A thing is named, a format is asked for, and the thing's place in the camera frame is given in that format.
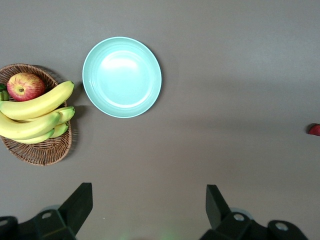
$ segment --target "metal screw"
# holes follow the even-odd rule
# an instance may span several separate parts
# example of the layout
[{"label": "metal screw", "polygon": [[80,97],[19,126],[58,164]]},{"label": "metal screw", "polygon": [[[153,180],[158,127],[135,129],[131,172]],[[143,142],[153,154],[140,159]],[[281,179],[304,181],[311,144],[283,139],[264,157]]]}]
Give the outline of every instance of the metal screw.
[{"label": "metal screw", "polygon": [[242,216],[241,214],[237,213],[235,215],[233,215],[234,219],[237,220],[237,221],[244,221],[245,220],[245,217]]},{"label": "metal screw", "polygon": [[289,230],[288,226],[285,225],[283,222],[277,222],[275,224],[275,226],[276,226],[277,229],[279,229],[281,231],[288,231]]},{"label": "metal screw", "polygon": [[6,225],[7,223],[8,223],[8,220],[6,220],[6,219],[0,221],[0,227]]},{"label": "metal screw", "polygon": [[46,212],[45,214],[42,215],[42,219],[47,219],[51,217],[51,212]]}]

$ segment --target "gray table surface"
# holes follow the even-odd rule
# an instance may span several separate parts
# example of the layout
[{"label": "gray table surface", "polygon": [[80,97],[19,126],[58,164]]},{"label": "gray table surface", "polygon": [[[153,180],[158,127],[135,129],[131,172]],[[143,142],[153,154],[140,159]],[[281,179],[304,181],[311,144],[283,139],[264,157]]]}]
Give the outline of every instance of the gray table surface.
[{"label": "gray table surface", "polygon": [[[26,221],[93,185],[79,240],[197,240],[206,185],[263,226],[320,228],[320,1],[2,0],[0,66],[41,65],[75,82],[75,141],[33,166],[0,144],[0,216]],[[148,46],[162,89],[146,113],[99,111],[82,85],[88,52],[116,36]]]}]

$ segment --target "apple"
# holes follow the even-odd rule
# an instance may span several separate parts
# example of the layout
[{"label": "apple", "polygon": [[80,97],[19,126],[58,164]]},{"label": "apple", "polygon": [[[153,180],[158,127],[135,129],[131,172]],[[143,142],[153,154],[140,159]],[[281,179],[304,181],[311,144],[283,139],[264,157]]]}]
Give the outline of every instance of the apple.
[{"label": "apple", "polygon": [[37,75],[20,72],[10,77],[6,84],[10,96],[17,102],[35,99],[45,93],[44,81]]},{"label": "apple", "polygon": [[308,134],[320,136],[320,124],[314,124],[309,129]]}]

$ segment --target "green leaf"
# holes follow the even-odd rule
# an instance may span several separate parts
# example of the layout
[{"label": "green leaf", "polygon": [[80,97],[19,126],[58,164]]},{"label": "green leaf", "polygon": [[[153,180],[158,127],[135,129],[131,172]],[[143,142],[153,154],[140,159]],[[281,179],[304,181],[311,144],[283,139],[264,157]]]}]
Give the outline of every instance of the green leaf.
[{"label": "green leaf", "polygon": [[3,83],[0,83],[0,91],[2,90],[7,90],[7,86],[4,85]]}]

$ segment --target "yellow banana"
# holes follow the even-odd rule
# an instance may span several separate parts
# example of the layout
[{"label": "yellow banana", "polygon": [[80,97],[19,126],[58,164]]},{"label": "yellow banana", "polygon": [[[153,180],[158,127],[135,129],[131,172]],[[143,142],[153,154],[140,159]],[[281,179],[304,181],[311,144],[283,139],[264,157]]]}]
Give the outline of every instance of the yellow banana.
[{"label": "yellow banana", "polygon": [[65,81],[47,93],[28,101],[0,101],[0,111],[13,120],[37,118],[52,112],[72,94],[75,84]]},{"label": "yellow banana", "polygon": [[[73,106],[66,106],[66,107],[57,108],[56,110],[53,110],[53,112],[60,113],[60,119],[59,119],[59,122],[57,123],[57,125],[59,125],[59,124],[63,124],[65,122],[69,121],[75,115],[76,111]],[[29,123],[29,122],[33,122],[39,118],[41,118],[41,116],[35,117],[35,118],[29,118],[29,119],[25,119],[25,120],[16,120],[16,121],[19,123]]]},{"label": "yellow banana", "polygon": [[54,132],[55,132],[55,130],[51,129],[47,133],[40,135],[40,136],[36,136],[34,138],[30,138],[30,139],[26,139],[26,140],[16,140],[16,139],[12,139],[12,140],[14,140],[18,143],[22,143],[22,144],[38,144],[38,143],[42,143],[45,140],[49,139],[54,134]]},{"label": "yellow banana", "polygon": [[64,134],[68,130],[68,123],[58,124],[54,127],[54,133],[50,138],[56,138]]},{"label": "yellow banana", "polygon": [[36,138],[53,129],[59,119],[59,112],[51,112],[36,121],[19,123],[8,118],[0,111],[0,135],[15,140]]}]

